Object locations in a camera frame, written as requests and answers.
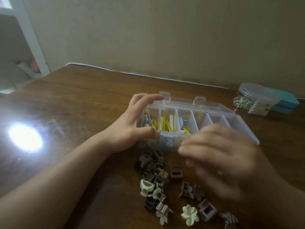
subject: plastic jar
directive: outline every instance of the plastic jar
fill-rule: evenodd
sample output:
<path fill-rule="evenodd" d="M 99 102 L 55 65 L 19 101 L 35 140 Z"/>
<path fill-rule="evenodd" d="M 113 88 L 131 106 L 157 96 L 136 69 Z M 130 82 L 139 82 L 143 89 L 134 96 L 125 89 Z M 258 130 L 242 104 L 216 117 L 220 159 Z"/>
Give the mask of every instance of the plastic jar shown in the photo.
<path fill-rule="evenodd" d="M 281 99 L 280 95 L 264 86 L 243 83 L 233 99 L 233 105 L 248 110 L 248 113 L 265 116 Z"/>

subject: white door frame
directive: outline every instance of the white door frame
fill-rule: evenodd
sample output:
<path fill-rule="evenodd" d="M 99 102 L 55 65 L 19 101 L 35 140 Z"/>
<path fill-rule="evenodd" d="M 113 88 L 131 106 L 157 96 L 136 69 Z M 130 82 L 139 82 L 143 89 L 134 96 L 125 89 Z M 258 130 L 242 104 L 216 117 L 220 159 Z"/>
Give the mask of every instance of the white door frame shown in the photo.
<path fill-rule="evenodd" d="M 34 59 L 40 69 L 41 75 L 46 76 L 50 74 L 50 69 L 44 58 L 39 42 L 36 38 L 35 31 L 25 10 L 22 0 L 9 0 L 14 11 L 14 15 L 20 25 L 24 37 L 29 45 L 29 48 L 34 56 Z"/>

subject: table surface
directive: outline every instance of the table surface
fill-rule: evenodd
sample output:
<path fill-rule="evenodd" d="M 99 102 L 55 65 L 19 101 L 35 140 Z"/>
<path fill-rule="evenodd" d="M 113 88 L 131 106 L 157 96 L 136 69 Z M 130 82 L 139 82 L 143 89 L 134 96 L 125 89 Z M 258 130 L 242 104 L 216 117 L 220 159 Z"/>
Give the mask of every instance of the table surface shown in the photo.
<path fill-rule="evenodd" d="M 193 99 L 205 96 L 234 109 L 235 90 L 162 80 L 101 69 L 69 65 L 29 86 L 0 98 L 0 196 L 5 195 L 48 165 L 55 163 L 90 136 L 104 130 L 127 109 L 135 93 L 167 91 L 171 96 Z M 246 124 L 260 140 L 262 149 L 279 174 L 291 184 L 305 190 L 305 103 L 290 115 L 270 112 L 266 117 L 239 109 Z M 43 146 L 28 153 L 17 147 L 8 131 L 15 124 L 36 129 Z M 159 218 L 144 209 L 140 196 L 140 179 L 133 165 L 139 149 L 108 158 L 92 179 L 71 215 L 66 228 L 161 228 Z M 166 153 L 166 165 L 179 165 L 184 181 L 200 184 L 185 159 L 177 153 Z M 174 211 L 168 228 L 186 228 L 181 219 L 182 207 L 196 203 L 179 198 L 181 184 L 165 189 L 166 204 Z M 230 210 L 243 228 L 254 227 L 255 217 L 234 204 L 219 200 L 208 192 L 208 200 L 221 211 Z M 215 216 L 195 228 L 224 228 Z"/>

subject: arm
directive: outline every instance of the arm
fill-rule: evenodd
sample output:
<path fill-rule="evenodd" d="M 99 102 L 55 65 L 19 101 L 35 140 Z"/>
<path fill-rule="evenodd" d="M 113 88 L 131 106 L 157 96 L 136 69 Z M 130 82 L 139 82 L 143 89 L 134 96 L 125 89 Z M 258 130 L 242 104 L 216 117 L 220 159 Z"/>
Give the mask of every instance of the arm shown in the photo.
<path fill-rule="evenodd" d="M 2 197 L 1 228 L 62 228 L 91 178 L 110 154 L 128 149 L 140 139 L 160 136 L 151 127 L 136 128 L 136 123 L 147 104 L 163 98 L 134 95 L 127 111 L 109 128 Z"/>
<path fill-rule="evenodd" d="M 248 206 L 264 223 L 305 228 L 305 193 L 281 178 L 245 134 L 208 125 L 183 141 L 178 152 L 219 197 Z"/>

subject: teal box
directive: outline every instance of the teal box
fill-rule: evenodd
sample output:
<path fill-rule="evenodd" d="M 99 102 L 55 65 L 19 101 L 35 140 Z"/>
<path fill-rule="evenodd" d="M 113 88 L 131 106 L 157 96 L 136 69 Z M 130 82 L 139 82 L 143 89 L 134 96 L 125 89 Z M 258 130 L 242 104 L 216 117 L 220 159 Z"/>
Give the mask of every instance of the teal box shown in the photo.
<path fill-rule="evenodd" d="M 285 92 L 273 88 L 269 88 L 269 89 L 273 90 L 274 92 L 278 93 L 283 97 L 283 99 L 280 100 L 280 102 L 278 102 L 276 105 L 272 107 L 272 110 L 274 111 L 290 114 L 300 104 L 298 99 L 296 99 L 296 97 L 289 92 Z"/>

